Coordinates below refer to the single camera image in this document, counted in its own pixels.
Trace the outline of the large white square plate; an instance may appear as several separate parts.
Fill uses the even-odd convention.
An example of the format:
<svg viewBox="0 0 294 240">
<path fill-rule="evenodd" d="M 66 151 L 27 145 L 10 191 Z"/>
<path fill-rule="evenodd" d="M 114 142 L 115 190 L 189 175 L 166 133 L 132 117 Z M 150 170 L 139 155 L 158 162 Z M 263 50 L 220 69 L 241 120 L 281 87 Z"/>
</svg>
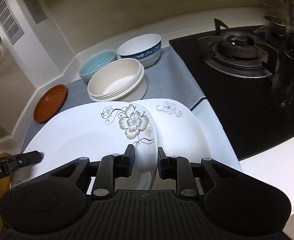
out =
<svg viewBox="0 0 294 240">
<path fill-rule="evenodd" d="M 229 139 L 217 115 L 206 99 L 194 110 L 172 99 L 144 99 L 134 103 L 150 113 L 157 144 L 166 155 L 186 157 L 191 163 L 212 158 L 242 171 Z"/>
</svg>

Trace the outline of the white floral square plate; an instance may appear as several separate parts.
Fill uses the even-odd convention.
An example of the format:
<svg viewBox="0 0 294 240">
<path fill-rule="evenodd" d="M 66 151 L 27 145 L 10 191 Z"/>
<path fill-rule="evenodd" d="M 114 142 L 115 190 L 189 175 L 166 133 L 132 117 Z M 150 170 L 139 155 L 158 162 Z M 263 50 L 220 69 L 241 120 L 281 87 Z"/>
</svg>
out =
<svg viewBox="0 0 294 240">
<path fill-rule="evenodd" d="M 76 106 L 53 117 L 34 136 L 26 152 L 43 154 L 40 163 L 15 172 L 12 186 L 40 176 L 79 157 L 100 161 L 135 147 L 130 178 L 116 180 L 117 189 L 149 190 L 157 166 L 157 136 L 151 114 L 133 102 L 108 101 Z"/>
</svg>

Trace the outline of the orange round plate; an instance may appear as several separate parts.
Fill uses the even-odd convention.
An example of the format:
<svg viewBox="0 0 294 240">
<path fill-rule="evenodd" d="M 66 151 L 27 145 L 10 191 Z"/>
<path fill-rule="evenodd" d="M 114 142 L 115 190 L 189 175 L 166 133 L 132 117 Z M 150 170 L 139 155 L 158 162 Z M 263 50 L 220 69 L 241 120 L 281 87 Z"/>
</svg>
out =
<svg viewBox="0 0 294 240">
<path fill-rule="evenodd" d="M 38 101 L 33 112 L 33 120 L 43 124 L 54 117 L 67 99 L 68 89 L 59 84 L 50 88 Z"/>
</svg>

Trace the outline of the cream bowls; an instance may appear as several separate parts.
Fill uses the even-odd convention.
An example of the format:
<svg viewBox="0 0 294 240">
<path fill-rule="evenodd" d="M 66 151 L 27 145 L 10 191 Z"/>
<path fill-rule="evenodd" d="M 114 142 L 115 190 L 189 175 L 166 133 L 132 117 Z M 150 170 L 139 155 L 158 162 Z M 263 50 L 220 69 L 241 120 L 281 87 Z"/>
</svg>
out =
<svg viewBox="0 0 294 240">
<path fill-rule="evenodd" d="M 144 66 L 135 59 L 120 59 L 107 64 L 89 81 L 87 92 L 96 102 L 140 100 L 147 91 Z"/>
</svg>

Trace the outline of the light blue ceramic bowl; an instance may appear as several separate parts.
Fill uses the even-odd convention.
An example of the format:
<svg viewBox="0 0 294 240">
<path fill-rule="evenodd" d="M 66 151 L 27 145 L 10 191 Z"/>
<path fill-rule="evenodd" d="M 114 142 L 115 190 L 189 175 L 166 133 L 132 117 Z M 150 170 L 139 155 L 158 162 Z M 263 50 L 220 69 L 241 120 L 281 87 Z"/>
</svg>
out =
<svg viewBox="0 0 294 240">
<path fill-rule="evenodd" d="M 84 62 L 79 70 L 79 76 L 86 82 L 90 81 L 95 73 L 103 68 L 105 65 L 115 61 L 117 59 L 116 51 L 113 49 L 105 49 L 90 56 L 86 62 Z"/>
</svg>

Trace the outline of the white bowl blue pattern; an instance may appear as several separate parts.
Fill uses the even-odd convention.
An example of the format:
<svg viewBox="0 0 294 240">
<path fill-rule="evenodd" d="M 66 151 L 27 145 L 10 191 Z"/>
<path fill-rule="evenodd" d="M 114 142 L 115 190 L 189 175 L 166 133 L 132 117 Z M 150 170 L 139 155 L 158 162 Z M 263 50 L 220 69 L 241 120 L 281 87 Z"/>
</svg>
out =
<svg viewBox="0 0 294 240">
<path fill-rule="evenodd" d="M 123 43 L 117 49 L 120 59 L 138 60 L 144 68 L 153 66 L 161 55 L 161 36 L 159 34 L 144 34 Z"/>
</svg>

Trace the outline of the grey dish mat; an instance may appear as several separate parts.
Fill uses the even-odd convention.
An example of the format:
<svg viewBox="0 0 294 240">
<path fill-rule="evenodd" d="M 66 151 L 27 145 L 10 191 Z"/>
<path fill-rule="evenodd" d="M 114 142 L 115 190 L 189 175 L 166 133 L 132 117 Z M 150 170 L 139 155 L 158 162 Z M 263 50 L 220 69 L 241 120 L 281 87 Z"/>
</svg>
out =
<svg viewBox="0 0 294 240">
<path fill-rule="evenodd" d="M 205 95 L 184 61 L 172 46 L 161 50 L 159 61 L 145 70 L 147 91 L 144 99 L 166 98 L 194 109 Z M 67 100 L 61 111 L 91 103 L 87 83 L 82 79 L 67 84 Z"/>
</svg>

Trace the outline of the grey vent grille near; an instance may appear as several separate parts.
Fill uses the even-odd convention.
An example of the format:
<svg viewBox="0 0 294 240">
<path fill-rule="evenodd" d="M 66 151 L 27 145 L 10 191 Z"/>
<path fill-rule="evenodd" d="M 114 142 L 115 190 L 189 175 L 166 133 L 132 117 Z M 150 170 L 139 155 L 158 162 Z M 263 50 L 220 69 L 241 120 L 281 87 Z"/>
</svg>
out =
<svg viewBox="0 0 294 240">
<path fill-rule="evenodd" d="M 0 24 L 12 45 L 24 35 L 24 31 L 9 7 L 7 0 L 0 0 Z"/>
</svg>

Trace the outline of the grey vent grille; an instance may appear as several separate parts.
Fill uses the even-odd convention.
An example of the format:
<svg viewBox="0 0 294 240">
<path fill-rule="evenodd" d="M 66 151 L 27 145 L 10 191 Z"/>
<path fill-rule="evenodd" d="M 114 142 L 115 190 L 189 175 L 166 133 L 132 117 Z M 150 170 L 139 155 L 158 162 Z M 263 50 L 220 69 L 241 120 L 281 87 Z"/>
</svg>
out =
<svg viewBox="0 0 294 240">
<path fill-rule="evenodd" d="M 12 45 L 24 35 L 24 31 L 9 7 L 7 0 L 0 0 L 0 24 Z"/>
<path fill-rule="evenodd" d="M 35 24 L 47 19 L 47 16 L 38 0 L 23 0 Z"/>
</svg>

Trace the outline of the grey vent grille far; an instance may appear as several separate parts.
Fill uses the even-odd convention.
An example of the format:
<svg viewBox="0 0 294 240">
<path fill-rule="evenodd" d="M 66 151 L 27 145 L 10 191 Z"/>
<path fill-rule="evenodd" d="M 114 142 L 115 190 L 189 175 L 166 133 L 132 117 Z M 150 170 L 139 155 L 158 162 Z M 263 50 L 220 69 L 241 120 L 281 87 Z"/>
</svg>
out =
<svg viewBox="0 0 294 240">
<path fill-rule="evenodd" d="M 47 19 L 47 16 L 38 0 L 23 0 L 35 24 Z"/>
</svg>

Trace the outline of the metal pot on stove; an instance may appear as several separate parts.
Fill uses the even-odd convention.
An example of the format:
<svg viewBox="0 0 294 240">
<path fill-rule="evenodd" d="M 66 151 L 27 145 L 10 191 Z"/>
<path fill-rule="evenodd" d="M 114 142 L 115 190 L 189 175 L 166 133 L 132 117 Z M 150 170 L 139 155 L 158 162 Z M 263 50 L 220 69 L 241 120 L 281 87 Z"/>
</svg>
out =
<svg viewBox="0 0 294 240">
<path fill-rule="evenodd" d="M 270 34 L 285 36 L 287 33 L 287 21 L 277 16 L 266 15 L 264 18 L 269 22 Z"/>
</svg>

